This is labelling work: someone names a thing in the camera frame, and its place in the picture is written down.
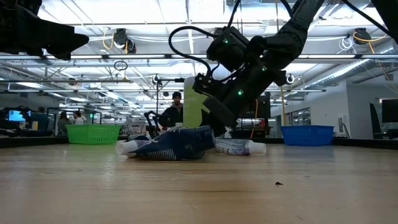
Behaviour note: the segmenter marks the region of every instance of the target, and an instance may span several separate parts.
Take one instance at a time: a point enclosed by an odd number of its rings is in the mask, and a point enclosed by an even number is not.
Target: wooden table
[[[1,224],[397,220],[398,151],[268,145],[265,156],[151,162],[114,146],[0,149]]]

